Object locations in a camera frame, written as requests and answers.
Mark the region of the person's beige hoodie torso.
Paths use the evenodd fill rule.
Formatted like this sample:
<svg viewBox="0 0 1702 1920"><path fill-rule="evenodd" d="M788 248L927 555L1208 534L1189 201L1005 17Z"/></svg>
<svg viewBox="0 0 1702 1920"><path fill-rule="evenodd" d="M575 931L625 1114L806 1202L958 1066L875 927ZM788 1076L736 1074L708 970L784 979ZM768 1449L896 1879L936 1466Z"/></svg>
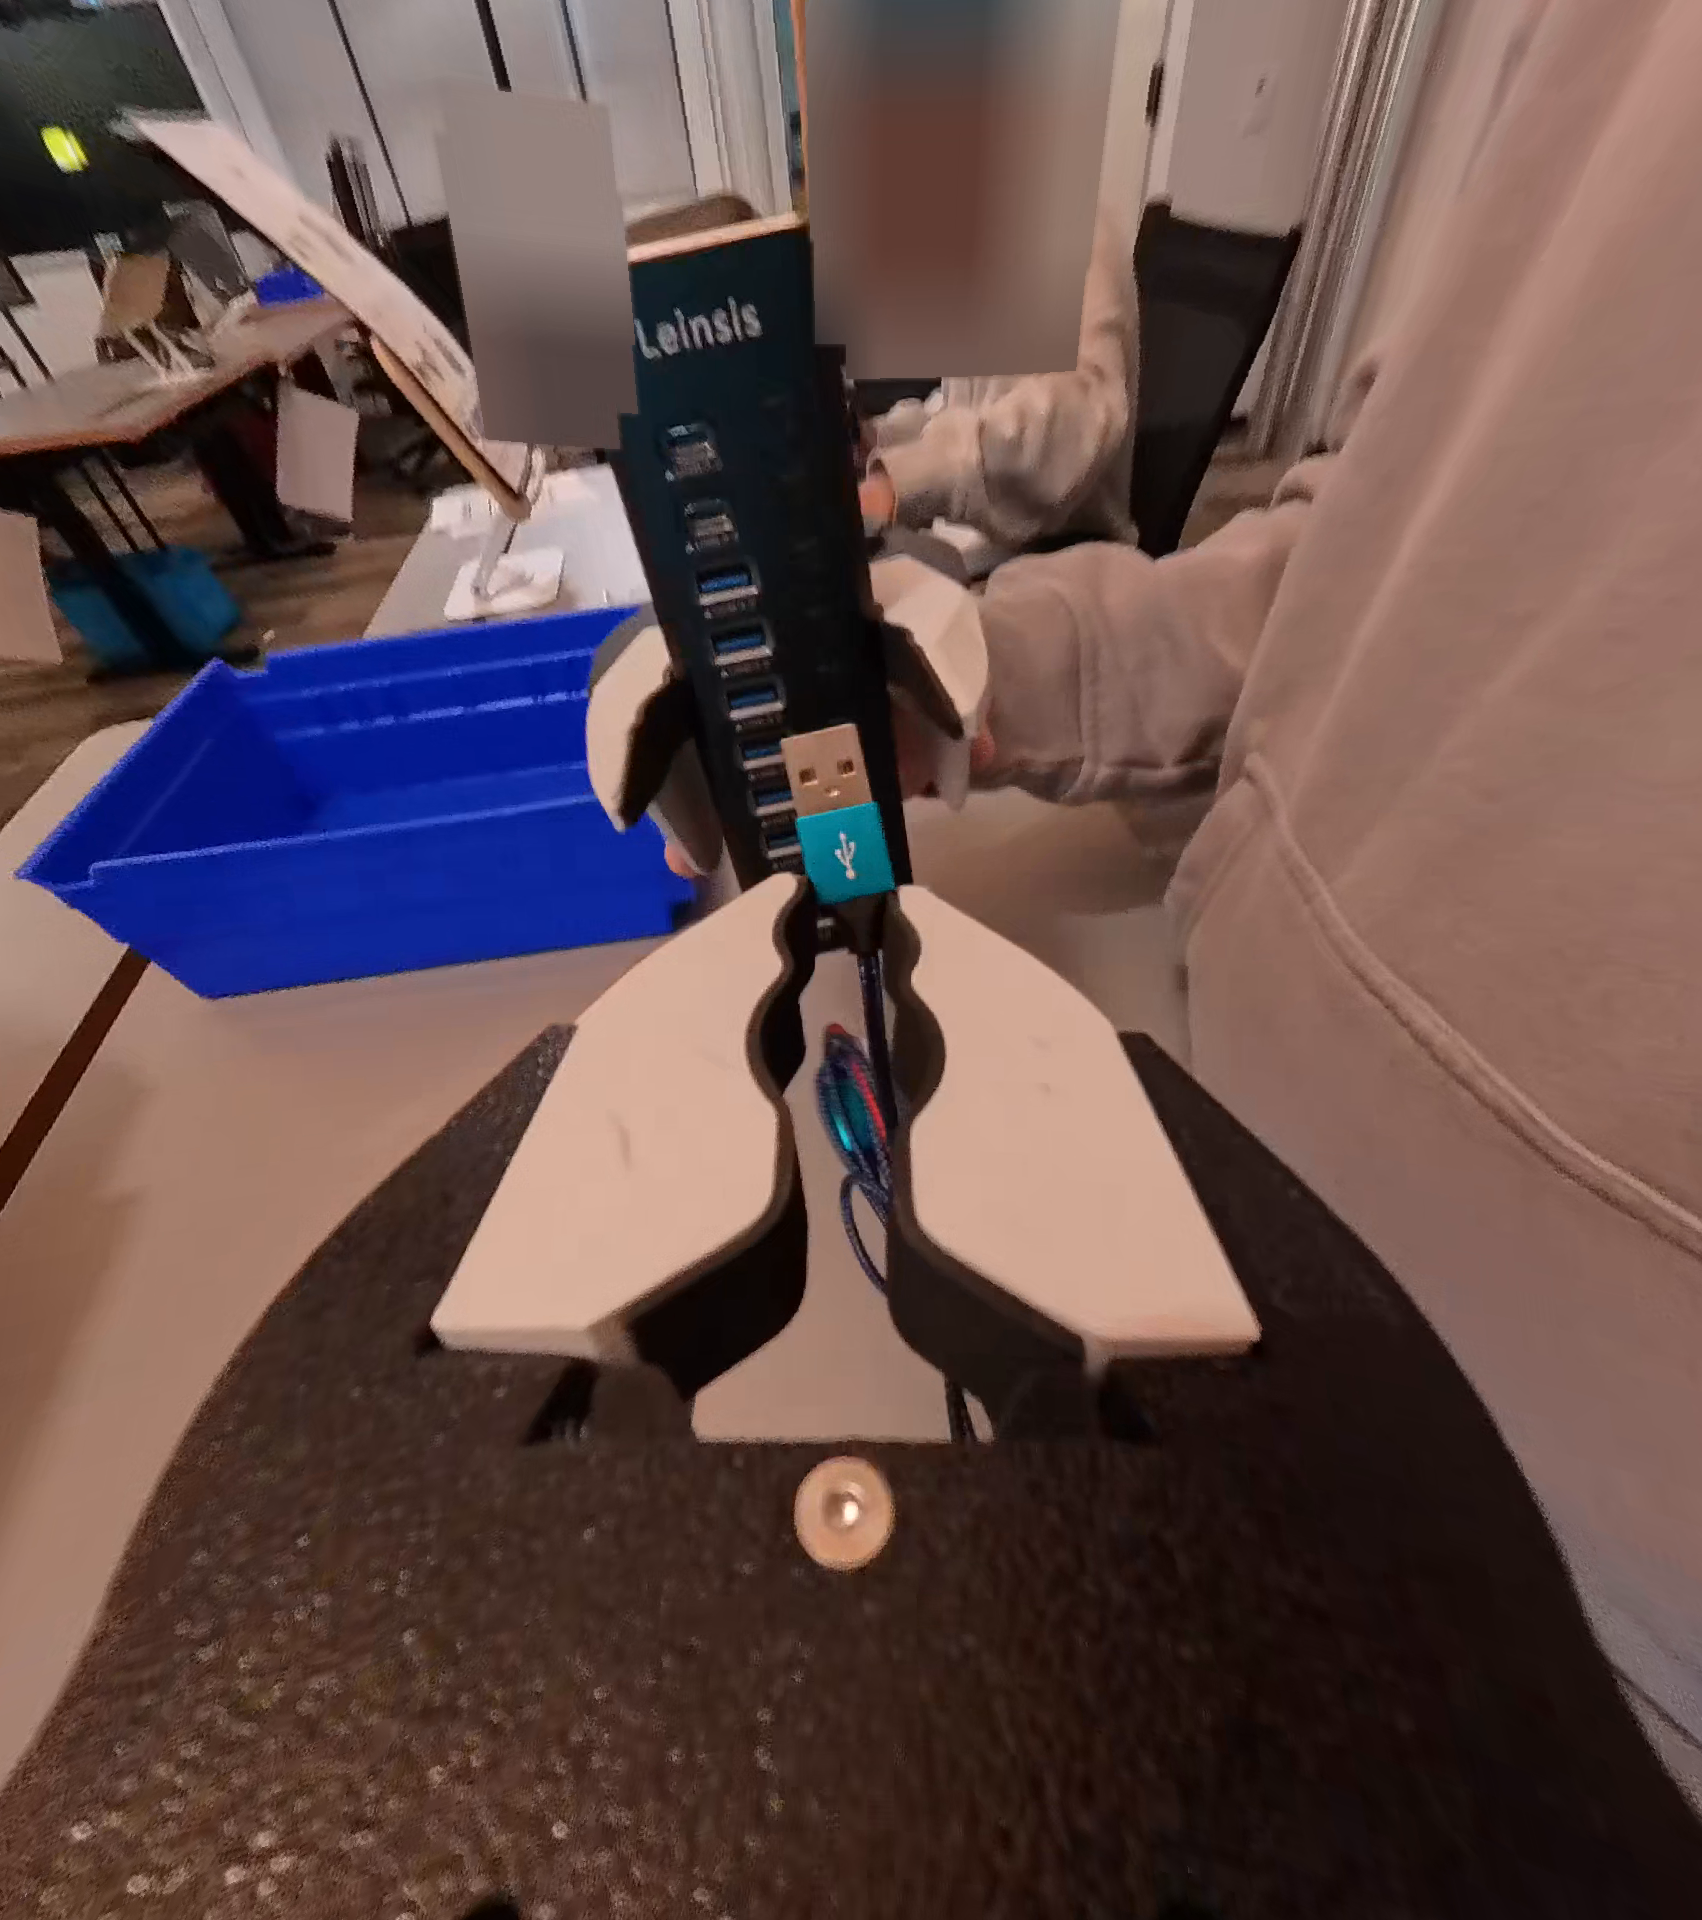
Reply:
<svg viewBox="0 0 1702 1920"><path fill-rule="evenodd" d="M1190 1067L1702 1746L1702 3L1550 3L1177 875Z"/></svg>

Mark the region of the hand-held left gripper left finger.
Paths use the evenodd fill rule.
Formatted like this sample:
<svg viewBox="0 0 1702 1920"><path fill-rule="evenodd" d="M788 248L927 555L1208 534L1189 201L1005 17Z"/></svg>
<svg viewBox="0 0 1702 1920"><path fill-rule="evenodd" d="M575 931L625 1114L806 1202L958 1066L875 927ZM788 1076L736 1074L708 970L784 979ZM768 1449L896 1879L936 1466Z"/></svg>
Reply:
<svg viewBox="0 0 1702 1920"><path fill-rule="evenodd" d="M577 1020L430 1315L440 1346L647 1368L700 1396L784 1331L810 1219L786 1102L812 890L771 875Z"/></svg>

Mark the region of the wooden board on white stand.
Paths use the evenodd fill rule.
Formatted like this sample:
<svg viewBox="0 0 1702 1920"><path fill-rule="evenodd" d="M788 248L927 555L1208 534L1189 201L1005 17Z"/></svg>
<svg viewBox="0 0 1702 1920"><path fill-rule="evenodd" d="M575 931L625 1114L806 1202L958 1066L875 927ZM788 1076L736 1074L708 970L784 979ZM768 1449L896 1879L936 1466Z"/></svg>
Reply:
<svg viewBox="0 0 1702 1920"><path fill-rule="evenodd" d="M518 545L546 490L546 454L484 435L476 365L425 300L239 132L207 115L145 109L119 115L115 132L180 167L336 300L398 392L494 503L476 555L455 574L447 619L551 611L567 557L557 545Z"/></svg>

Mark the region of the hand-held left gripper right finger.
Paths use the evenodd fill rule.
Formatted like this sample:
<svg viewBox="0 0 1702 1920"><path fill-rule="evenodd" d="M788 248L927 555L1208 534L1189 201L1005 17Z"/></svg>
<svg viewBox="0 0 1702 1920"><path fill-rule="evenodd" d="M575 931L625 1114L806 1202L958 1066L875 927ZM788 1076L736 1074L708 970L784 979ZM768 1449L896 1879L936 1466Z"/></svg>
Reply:
<svg viewBox="0 0 1702 1920"><path fill-rule="evenodd" d="M905 1344L984 1405L1249 1354L1261 1318L1104 1010L922 883L884 931Z"/></svg>

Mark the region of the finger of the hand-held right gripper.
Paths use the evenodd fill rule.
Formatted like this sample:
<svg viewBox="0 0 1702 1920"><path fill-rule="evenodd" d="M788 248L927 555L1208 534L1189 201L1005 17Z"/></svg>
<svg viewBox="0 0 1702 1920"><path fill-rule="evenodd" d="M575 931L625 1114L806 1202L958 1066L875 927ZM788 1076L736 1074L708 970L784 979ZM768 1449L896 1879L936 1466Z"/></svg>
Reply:
<svg viewBox="0 0 1702 1920"><path fill-rule="evenodd" d="M718 803L700 753L700 710L659 617L625 617L594 653L584 743L590 785L612 828L635 834L651 822L674 872L718 874Z"/></svg>
<svg viewBox="0 0 1702 1920"><path fill-rule="evenodd" d="M870 583L905 795L967 803L990 686L980 600L921 557L877 557Z"/></svg>

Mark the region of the wooden background table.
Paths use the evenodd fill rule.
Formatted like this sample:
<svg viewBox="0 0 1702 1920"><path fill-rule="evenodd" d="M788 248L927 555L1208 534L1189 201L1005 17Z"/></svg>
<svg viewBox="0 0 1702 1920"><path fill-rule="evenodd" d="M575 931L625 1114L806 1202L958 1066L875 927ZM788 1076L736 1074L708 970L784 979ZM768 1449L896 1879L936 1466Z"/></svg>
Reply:
<svg viewBox="0 0 1702 1920"><path fill-rule="evenodd" d="M0 396L0 467L14 490L49 484L50 506L68 509L67 470L175 437L250 557L324 555L333 544L281 501L276 401L285 376L316 364L355 328L333 297L253 306L214 338L212 364L180 379L112 361Z"/></svg>

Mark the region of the black multi-port usb hub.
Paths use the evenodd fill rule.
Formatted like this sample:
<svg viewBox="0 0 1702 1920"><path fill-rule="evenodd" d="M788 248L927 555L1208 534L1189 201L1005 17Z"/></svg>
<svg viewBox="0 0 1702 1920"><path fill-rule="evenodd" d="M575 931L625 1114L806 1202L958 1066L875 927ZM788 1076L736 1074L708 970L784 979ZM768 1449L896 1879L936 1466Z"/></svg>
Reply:
<svg viewBox="0 0 1702 1920"><path fill-rule="evenodd" d="M627 253L636 406L610 466L694 689L716 859L842 914L912 875L845 351L817 338L796 215Z"/></svg>

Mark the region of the black office chair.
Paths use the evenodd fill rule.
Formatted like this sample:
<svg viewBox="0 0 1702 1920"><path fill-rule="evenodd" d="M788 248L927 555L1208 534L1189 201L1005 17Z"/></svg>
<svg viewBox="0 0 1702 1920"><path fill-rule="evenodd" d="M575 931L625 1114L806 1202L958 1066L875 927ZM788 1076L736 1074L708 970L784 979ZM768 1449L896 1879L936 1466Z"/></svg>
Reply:
<svg viewBox="0 0 1702 1920"><path fill-rule="evenodd" d="M1144 204L1133 248L1139 369L1128 509L1174 554L1294 269L1301 227L1258 233Z"/></svg>

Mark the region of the large blue plastic bin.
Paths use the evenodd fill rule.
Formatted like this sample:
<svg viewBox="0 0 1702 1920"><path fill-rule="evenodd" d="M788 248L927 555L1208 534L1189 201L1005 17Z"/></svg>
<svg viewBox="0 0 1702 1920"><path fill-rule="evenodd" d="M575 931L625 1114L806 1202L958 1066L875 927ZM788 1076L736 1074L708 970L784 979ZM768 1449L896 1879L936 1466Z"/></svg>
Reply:
<svg viewBox="0 0 1702 1920"><path fill-rule="evenodd" d="M670 935L694 887L586 763L625 616L212 662L19 875L203 998Z"/></svg>

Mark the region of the blue bag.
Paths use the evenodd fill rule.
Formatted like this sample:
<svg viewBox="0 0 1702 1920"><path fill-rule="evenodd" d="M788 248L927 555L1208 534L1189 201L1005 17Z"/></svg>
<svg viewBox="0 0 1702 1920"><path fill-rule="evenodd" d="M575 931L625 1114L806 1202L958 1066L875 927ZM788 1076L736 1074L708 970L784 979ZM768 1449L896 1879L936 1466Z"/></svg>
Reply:
<svg viewBox="0 0 1702 1920"><path fill-rule="evenodd" d="M241 603L196 545L128 549L105 567L50 562L46 583L101 675L195 669L241 636Z"/></svg>

